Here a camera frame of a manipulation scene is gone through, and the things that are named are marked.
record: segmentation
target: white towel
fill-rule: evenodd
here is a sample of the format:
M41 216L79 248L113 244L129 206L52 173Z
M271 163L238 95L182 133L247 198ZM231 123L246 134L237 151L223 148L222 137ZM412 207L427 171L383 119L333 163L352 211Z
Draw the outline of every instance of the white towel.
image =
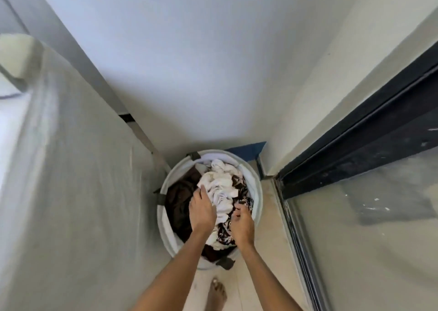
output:
M233 210L233 197L239 195L239 190L233 187L233 175L242 176L242 172L235 166L216 159L211 163L211 171L206 172L198 183L198 187L205 186L211 203L216 205L216 226L206 243L215 250L221 249L217 242L217 225L227 221L228 214Z

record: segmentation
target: hand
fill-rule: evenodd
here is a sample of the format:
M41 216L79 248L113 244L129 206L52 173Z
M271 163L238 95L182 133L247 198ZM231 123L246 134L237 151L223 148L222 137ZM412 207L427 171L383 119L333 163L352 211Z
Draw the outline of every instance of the hand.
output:
M242 251L254 247L254 220L246 205L234 204L234 207L236 209L231 216L231 236Z
M216 225L216 206L211 200L205 186L201 186L193 193L189 204L190 224L192 231L200 232L208 237Z

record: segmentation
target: human arm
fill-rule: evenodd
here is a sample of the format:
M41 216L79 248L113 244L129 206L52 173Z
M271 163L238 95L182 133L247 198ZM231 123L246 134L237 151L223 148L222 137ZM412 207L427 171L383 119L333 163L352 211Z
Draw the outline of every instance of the human arm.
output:
M152 284L140 296L132 311L182 310L207 238L216 224L216 207L201 186L189 205L192 233Z
M264 311L302 311L255 249L254 221L248 208L242 204L235 207L231 235L248 267L261 307Z

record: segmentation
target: white laundry basket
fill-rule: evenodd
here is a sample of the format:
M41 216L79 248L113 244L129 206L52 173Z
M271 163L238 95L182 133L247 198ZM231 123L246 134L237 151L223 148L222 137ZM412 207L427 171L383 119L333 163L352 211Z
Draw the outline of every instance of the white laundry basket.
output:
M192 160L189 156L182 159L167 175L163 182L160 193L165 195L167 189L178 181L191 167L196 163L204 163L205 161L212 161L214 159L220 159L225 163L229 163L237 167L245 177L247 183L248 191L251 198L254 200L254 206L252 210L252 218L257 226L260 217L261 210L263 208L263 193L261 190L260 179L257 173L252 169L252 167L244 160L240 159L238 156L222 150L205 150L198 152L201 156L200 159ZM183 241L173 232L170 226L169 219L167 217L166 209L164 204L157 206L157 219L158 227L161 235L161 239L166 247L167 251L172 257L178 253L179 249L184 245ZM231 261L231 266L233 261L239 256L239 250L235 248L228 256L228 261ZM200 258L198 263L199 270L210 270L217 267L218 262L211 263L203 257Z

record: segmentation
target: foot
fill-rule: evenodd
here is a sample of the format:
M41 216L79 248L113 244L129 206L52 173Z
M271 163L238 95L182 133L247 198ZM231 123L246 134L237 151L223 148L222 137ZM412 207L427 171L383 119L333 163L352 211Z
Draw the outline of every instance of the foot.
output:
M213 280L211 280L205 311L221 311L226 301L227 293L225 287L214 277Z

